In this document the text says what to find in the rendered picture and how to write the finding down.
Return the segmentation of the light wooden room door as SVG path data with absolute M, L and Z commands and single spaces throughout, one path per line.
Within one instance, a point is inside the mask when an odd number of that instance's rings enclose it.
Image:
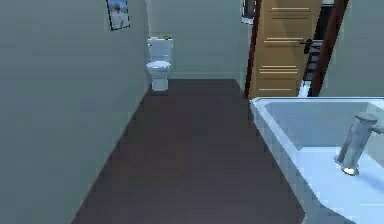
M 257 0 L 248 98 L 297 97 L 322 0 Z

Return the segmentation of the white toilet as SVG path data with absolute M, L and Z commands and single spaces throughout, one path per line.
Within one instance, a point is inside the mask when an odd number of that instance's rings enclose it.
M 147 40 L 149 62 L 146 69 L 152 78 L 153 91 L 166 91 L 168 89 L 168 76 L 172 69 L 173 40 L 158 38 Z

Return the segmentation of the grey metal tap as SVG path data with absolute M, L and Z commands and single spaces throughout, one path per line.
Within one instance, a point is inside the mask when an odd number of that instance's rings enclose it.
M 378 121 L 375 115 L 367 112 L 360 112 L 354 116 L 346 140 L 334 158 L 345 174 L 350 176 L 359 174 L 358 160 L 370 135 L 373 132 L 384 134 L 384 126 L 378 125 Z

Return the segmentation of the framed blue wall picture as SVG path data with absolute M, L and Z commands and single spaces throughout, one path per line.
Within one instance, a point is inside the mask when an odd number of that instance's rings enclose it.
M 130 26 L 127 0 L 106 0 L 112 31 Z

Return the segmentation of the white sink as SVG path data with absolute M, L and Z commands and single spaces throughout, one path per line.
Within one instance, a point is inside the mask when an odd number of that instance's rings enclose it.
M 257 97 L 254 123 L 305 213 L 300 224 L 384 224 L 384 97 Z M 358 160 L 335 161 L 356 118 L 381 126 Z

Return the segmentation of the dark red door frame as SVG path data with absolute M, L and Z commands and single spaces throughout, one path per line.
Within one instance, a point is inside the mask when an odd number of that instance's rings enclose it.
M 349 0 L 331 0 L 327 2 L 322 0 L 322 6 L 317 20 L 316 30 L 312 38 L 313 44 L 307 56 L 304 75 L 300 84 L 308 81 L 310 83 L 307 95 L 309 97 L 317 97 L 323 86 L 325 74 L 328 69 L 330 59 L 332 57 L 334 46 L 339 34 L 341 23 L 343 21 L 346 7 Z M 258 21 L 257 0 L 251 0 L 249 4 L 253 7 L 253 24 L 252 35 L 249 47 L 249 58 L 247 66 L 247 75 L 245 82 L 245 97 L 248 98 L 251 70 L 253 65 L 253 51 L 256 38 L 256 22 Z

